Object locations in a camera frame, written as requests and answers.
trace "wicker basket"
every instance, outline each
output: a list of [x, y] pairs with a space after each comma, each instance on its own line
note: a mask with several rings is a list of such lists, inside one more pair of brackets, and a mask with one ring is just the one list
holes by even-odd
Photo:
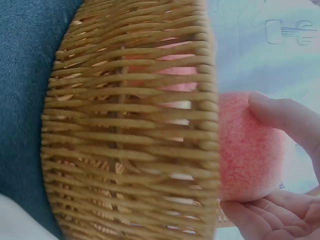
[[213, 238], [218, 99], [204, 4], [86, 0], [77, 11], [42, 115], [45, 187], [67, 239]]

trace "pink object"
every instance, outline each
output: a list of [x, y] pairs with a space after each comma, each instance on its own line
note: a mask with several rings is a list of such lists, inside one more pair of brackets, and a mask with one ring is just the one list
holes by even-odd
[[[176, 43], [176, 44], [170, 44], [170, 45], [165, 45], [161, 46], [159, 48], [163, 49], [169, 49], [173, 48], [179, 45], [187, 44], [189, 42], [184, 42], [184, 43]], [[183, 58], [188, 58], [192, 57], [193, 54], [176, 54], [176, 55], [166, 55], [163, 57], [160, 57], [158, 60], [163, 60], [163, 61], [172, 61], [176, 59], [183, 59]], [[142, 58], [141, 56], [127, 56], [127, 60], [132, 60], [132, 59], [140, 59]], [[143, 66], [130, 66], [129, 67], [129, 73], [134, 73], [135, 71], [139, 71], [143, 69]], [[155, 72], [156, 74], [167, 74], [167, 75], [192, 75], [197, 73], [197, 69], [193, 66], [181, 66], [181, 67], [171, 67], [167, 69], [160, 70], [158, 72]], [[141, 84], [139, 81], [135, 82], [134, 85], [138, 85], [140, 87], [143, 87], [143, 83]], [[191, 92], [192, 90], [196, 89], [197, 84], [195, 82], [189, 82], [189, 83], [181, 83], [181, 84], [176, 84], [176, 85], [171, 85], [164, 87], [163, 89], [165, 90], [171, 90], [171, 91], [179, 91], [179, 92]]]
[[249, 202], [281, 182], [285, 158], [282, 131], [263, 125], [249, 109], [250, 92], [220, 95], [221, 196]]

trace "wool ball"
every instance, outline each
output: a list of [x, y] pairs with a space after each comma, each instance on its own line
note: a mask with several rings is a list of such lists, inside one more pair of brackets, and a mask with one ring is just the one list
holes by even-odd
[[220, 95], [220, 199], [249, 202], [275, 190], [282, 177], [285, 136], [249, 109], [250, 92]]

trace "white fabric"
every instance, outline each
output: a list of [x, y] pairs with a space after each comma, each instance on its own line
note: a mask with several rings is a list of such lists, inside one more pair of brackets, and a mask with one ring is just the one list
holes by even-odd
[[309, 0], [207, 2], [221, 92], [274, 95], [299, 82], [319, 83], [320, 7]]
[[58, 240], [14, 201], [0, 194], [0, 239]]

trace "finger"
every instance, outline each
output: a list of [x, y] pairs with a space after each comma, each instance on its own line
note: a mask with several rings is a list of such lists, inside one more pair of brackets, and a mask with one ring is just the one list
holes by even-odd
[[221, 201], [220, 206], [226, 217], [239, 228], [244, 239], [263, 239], [264, 236], [272, 232], [266, 220], [247, 209], [241, 203]]
[[284, 229], [279, 229], [271, 232], [264, 240], [298, 240]]
[[250, 203], [257, 208], [263, 209], [276, 216], [284, 226], [292, 226], [294, 223], [301, 221], [300, 217], [298, 217], [291, 211], [278, 206], [267, 199], [261, 198]]
[[279, 207], [294, 213], [300, 219], [304, 219], [306, 217], [308, 209], [312, 203], [319, 201], [319, 198], [314, 196], [297, 194], [279, 189], [273, 191], [264, 198]]
[[284, 227], [284, 224], [274, 214], [268, 211], [265, 211], [257, 206], [254, 206], [250, 203], [245, 203], [244, 206], [250, 211], [262, 217], [269, 224], [272, 231], [275, 231]]
[[293, 100], [270, 99], [258, 92], [250, 95], [249, 107], [262, 123], [285, 131], [307, 151], [320, 181], [320, 116]]

